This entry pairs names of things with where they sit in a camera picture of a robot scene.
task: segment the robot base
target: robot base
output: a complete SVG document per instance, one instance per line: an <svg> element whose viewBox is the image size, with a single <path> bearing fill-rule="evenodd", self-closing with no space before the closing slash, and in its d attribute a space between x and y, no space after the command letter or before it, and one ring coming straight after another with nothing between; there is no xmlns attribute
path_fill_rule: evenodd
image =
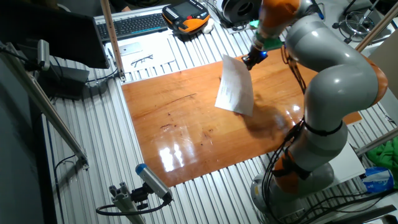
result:
<svg viewBox="0 0 398 224"><path fill-rule="evenodd" d="M272 222L272 216L269 214L264 196L262 194L262 180L264 174L257 175L250 186L251 198L257 209L265 213L267 218ZM318 192L327 188L333 183L334 173L331 165L326 163L314 170L306 180L299 180L300 186L298 194L290 194L283 192L276 184L274 179L271 180L269 190L269 204L272 206L272 211L278 218L284 218L295 212L304 209L301 198L304 198L312 193Z"/></svg>

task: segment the paper document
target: paper document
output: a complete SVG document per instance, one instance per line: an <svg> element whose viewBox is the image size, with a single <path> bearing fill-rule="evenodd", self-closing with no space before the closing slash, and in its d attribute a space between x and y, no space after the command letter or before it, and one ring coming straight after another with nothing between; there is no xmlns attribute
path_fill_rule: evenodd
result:
<svg viewBox="0 0 398 224"><path fill-rule="evenodd" d="M224 55L223 74L215 107L252 116L253 105L253 85L246 65Z"/></svg>
<svg viewBox="0 0 398 224"><path fill-rule="evenodd" d="M168 34L162 32L118 41L124 72L134 72L173 62L174 54L168 37ZM111 43L105 47L112 51Z"/></svg>

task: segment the metal rod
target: metal rod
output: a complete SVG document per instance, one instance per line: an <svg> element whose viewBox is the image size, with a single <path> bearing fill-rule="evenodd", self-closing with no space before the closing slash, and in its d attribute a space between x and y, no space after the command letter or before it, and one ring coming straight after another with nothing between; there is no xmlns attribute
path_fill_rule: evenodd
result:
<svg viewBox="0 0 398 224"><path fill-rule="evenodd" d="M111 39L113 55L116 61L116 67L118 68L120 79L122 81L126 81L126 77L124 76L122 57L119 51L118 38L116 37L116 31L114 30L114 24L112 20L112 12L111 8L109 7L109 1L101 0L101 8L102 12L104 13L104 18L106 22L106 28L109 33L109 38Z"/></svg>
<svg viewBox="0 0 398 224"><path fill-rule="evenodd" d="M12 46L12 44L7 44L6 49L10 52L18 54L17 50L14 48L14 46ZM0 57L3 59L12 74L18 79L22 87L24 87L27 94L33 99L35 104L40 108L43 114L51 122L53 127L58 131L59 135L61 135L63 140L68 144L70 149L76 154L79 160L81 160L83 163L83 168L87 169L88 162L86 153L80 147L75 137L73 137L72 133L62 121L61 117L59 117L57 111L47 98L47 95L44 93L43 89L37 83L36 79L29 72L25 71L23 64L18 58L6 53L1 53Z"/></svg>
<svg viewBox="0 0 398 224"><path fill-rule="evenodd" d="M386 134L383 134L381 137L373 140L372 142L370 142L369 144L359 148L356 151L356 154L358 156L367 153L368 151L374 149L375 147L380 146L381 144L384 144L388 141L390 141L391 139L395 138L398 136L398 128L393 129L392 131L387 132Z"/></svg>
<svg viewBox="0 0 398 224"><path fill-rule="evenodd" d="M362 52L366 46L378 35L386 26L391 22L393 18L398 14L398 2L388 11L384 18L373 28L373 30L366 35L361 43L356 46L355 50Z"/></svg>

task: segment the keyboard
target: keyboard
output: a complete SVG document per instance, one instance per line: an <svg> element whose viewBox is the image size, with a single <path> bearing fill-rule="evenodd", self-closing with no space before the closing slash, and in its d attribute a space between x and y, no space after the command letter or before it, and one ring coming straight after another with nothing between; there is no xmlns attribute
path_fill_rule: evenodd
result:
<svg viewBox="0 0 398 224"><path fill-rule="evenodd" d="M122 19L121 21L114 21L113 24L118 40L162 32L168 28L161 13ZM109 42L110 38L106 24L98 24L97 27L102 42Z"/></svg>

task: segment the wooden board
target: wooden board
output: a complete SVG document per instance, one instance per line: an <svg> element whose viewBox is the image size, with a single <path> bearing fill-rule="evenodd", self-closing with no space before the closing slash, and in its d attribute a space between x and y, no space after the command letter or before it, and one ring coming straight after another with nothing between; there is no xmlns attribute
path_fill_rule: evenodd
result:
<svg viewBox="0 0 398 224"><path fill-rule="evenodd" d="M275 150L303 116L280 50L252 71L253 117L214 107L222 62L123 85L145 163L169 187ZM299 66L308 84L316 72ZM361 119L350 114L345 122Z"/></svg>

